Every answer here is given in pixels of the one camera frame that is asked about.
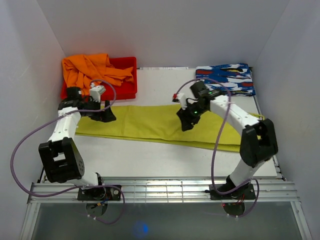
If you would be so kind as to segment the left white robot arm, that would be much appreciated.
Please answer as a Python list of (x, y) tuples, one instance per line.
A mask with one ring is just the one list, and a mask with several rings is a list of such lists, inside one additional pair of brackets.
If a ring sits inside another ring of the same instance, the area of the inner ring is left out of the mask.
[(91, 84), (89, 95), (82, 96), (79, 87), (68, 87), (66, 98), (58, 105), (58, 121), (47, 142), (38, 147), (39, 155), (47, 179), (51, 183), (69, 183), (88, 189), (88, 193), (100, 200), (106, 195), (106, 187), (97, 172), (85, 171), (84, 160), (74, 142), (81, 117), (109, 123), (116, 120), (105, 101), (105, 110), (101, 109), (101, 96), (106, 91), (103, 85)]

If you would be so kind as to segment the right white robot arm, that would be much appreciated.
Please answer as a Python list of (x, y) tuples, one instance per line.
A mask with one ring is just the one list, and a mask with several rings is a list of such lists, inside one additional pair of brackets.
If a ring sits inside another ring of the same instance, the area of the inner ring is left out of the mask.
[(258, 169), (278, 153), (274, 124), (270, 119), (261, 120), (232, 103), (230, 91), (209, 89), (199, 79), (193, 79), (191, 83), (190, 90), (195, 98), (192, 103), (180, 90), (172, 97), (173, 102), (180, 104), (176, 114), (182, 131), (191, 130), (202, 114), (211, 112), (221, 117), (223, 124), (229, 124), (240, 134), (240, 160), (237, 166), (227, 176), (225, 184), (219, 187), (212, 185), (215, 194), (237, 199), (244, 193)]

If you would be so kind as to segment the yellow-green trousers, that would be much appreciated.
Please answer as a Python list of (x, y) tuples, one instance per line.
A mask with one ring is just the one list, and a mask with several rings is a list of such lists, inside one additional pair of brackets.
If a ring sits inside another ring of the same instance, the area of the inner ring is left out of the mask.
[(105, 123), (82, 117), (76, 134), (208, 150), (212, 150), (215, 143), (218, 143), (217, 148), (220, 151), (240, 151), (241, 136), (228, 123), (223, 126), (222, 134), (218, 137), (223, 122), (220, 116), (205, 112), (193, 129), (182, 131), (181, 121), (176, 114), (179, 108), (179, 105), (115, 106), (112, 108), (116, 116), (115, 121)]

